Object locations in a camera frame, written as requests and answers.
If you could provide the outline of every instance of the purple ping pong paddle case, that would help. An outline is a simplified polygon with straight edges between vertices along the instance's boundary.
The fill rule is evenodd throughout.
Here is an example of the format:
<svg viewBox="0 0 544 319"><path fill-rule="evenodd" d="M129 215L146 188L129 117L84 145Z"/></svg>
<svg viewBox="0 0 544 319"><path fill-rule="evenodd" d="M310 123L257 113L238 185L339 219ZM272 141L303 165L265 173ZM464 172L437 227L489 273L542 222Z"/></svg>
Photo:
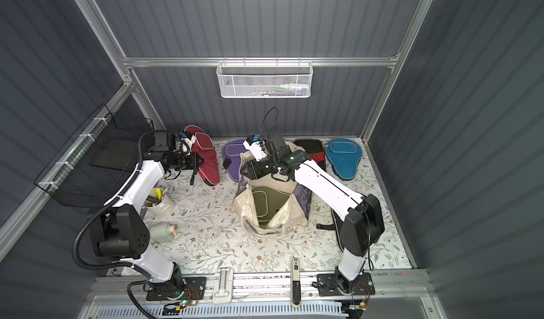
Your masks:
<svg viewBox="0 0 544 319"><path fill-rule="evenodd" d="M248 151L244 147L244 141L245 139L235 139L228 142L221 149L223 167L227 169L228 176L236 182L240 180L240 154Z"/></svg>

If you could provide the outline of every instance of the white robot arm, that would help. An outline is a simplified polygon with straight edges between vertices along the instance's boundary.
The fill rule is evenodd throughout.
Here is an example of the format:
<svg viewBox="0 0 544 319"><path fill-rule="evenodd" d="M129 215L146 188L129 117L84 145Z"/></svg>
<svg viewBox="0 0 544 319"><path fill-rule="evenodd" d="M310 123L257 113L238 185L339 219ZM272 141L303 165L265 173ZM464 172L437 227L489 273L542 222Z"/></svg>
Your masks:
<svg viewBox="0 0 544 319"><path fill-rule="evenodd" d="M319 196L343 221L339 239L344 252L335 271L336 286L350 294L362 272L365 253L384 232L380 202L373 195L365 197L344 186L301 150L291 152L280 135L265 140L249 136L244 146L255 159L241 168L241 174L249 179L269 173L273 178L275 173L288 176Z"/></svg>
<svg viewBox="0 0 544 319"><path fill-rule="evenodd" d="M141 139L151 133L155 135L155 145L144 153L141 150ZM194 169L195 158L188 155L190 146L188 152L181 152L182 144L178 134L155 130L142 137L138 143L138 165L119 191L99 211L93 210L88 215L87 222L74 240L72 257L78 266L86 269L133 268L147 278L157 293L175 299L185 289L180 268L150 245L149 230L140 217L140 210L149 192L166 170ZM87 230L95 254L115 262L93 265L81 259L79 244Z"/></svg>

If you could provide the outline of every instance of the aluminum rail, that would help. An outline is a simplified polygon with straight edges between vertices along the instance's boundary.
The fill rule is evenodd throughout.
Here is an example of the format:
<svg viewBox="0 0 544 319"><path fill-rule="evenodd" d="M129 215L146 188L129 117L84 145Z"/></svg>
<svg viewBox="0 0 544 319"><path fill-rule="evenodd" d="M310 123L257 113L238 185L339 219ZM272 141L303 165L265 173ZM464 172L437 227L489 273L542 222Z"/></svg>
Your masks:
<svg viewBox="0 0 544 319"><path fill-rule="evenodd" d="M102 108L91 120L89 125L81 132L81 134L91 133L92 130L102 122L99 118L104 118L109 114L109 111L118 111L121 105L125 102L128 96L132 93L134 85L132 81L124 83L119 90L113 95L113 97L106 104L106 107ZM78 148L86 137L78 136L72 145L64 152L60 157L59 162L65 161L69 158ZM60 169L59 165L54 165L44 177L44 181L51 179L58 173ZM32 220L34 220L40 210L45 206L45 203L49 201L51 197L48 193L45 193L41 188L34 187L31 193L24 199L24 201L17 207L17 209L6 220L4 225L0 227L0 261L8 254L9 250L13 247L15 242L23 235L24 231Z"/></svg>
<svg viewBox="0 0 544 319"><path fill-rule="evenodd" d="M350 300L350 295L334 297L320 297L319 291L311 286L316 281L316 275L323 272L301 272L300 286L302 300ZM369 272L372 275L376 294L372 298L405 298L428 297L435 295L435 290L425 269L376 269ZM190 277L206 277L206 288L202 302L211 302L213 295L214 275L184 275ZM128 277L98 277L91 287L85 305L121 305L130 304L126 294L129 282L142 280L142 276ZM139 302L147 302L146 292L141 288L134 288L134 295ZM235 273L233 280L233 302L255 301L288 301L290 300L290 273Z"/></svg>
<svg viewBox="0 0 544 319"><path fill-rule="evenodd" d="M396 57L125 57L130 68L309 65L314 67L394 67Z"/></svg>

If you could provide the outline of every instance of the floral tablecloth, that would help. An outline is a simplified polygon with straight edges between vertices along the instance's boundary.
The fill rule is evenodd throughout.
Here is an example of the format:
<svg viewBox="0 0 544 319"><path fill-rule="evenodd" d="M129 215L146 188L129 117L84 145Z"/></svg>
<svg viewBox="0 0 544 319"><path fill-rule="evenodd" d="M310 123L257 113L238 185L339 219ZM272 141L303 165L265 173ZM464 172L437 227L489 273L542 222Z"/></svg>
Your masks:
<svg viewBox="0 0 544 319"><path fill-rule="evenodd" d="M360 139L355 141L362 146ZM214 273L221 266L232 267L241 273L287 272L292 256L303 259L303 271L333 270L342 253L334 231L316 229L317 223L332 223L332 216L330 207L315 194L308 227L290 227L280 239L259 239L241 228L239 215L229 210L237 182L232 181L222 167L221 148L227 142L214 141L221 175L219 185L207 186L197 176L194 185L190 186L192 171L183 171L176 180L159 181L158 185L168 189L167 194L175 201L175 210L164 220L154 218L148 212L144 222L147 226L170 223L180 229L172 242L154 243L153 246L167 259L177 262L184 274ZM338 179L328 161L327 172ZM374 267L411 268L364 147L357 176L342 183L362 194L374 194L380 200L385 232L371 246ZM135 273L129 268L122 272L123 275Z"/></svg>

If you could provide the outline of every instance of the white wire basket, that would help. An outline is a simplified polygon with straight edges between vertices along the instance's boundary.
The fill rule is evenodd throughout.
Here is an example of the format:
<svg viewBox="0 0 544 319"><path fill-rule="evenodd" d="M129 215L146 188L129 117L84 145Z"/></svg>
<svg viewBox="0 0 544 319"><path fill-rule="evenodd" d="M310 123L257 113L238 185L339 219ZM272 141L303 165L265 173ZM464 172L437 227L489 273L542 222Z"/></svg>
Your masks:
<svg viewBox="0 0 544 319"><path fill-rule="evenodd" d="M217 64L221 96L225 98L307 98L312 88L311 63L244 66Z"/></svg>

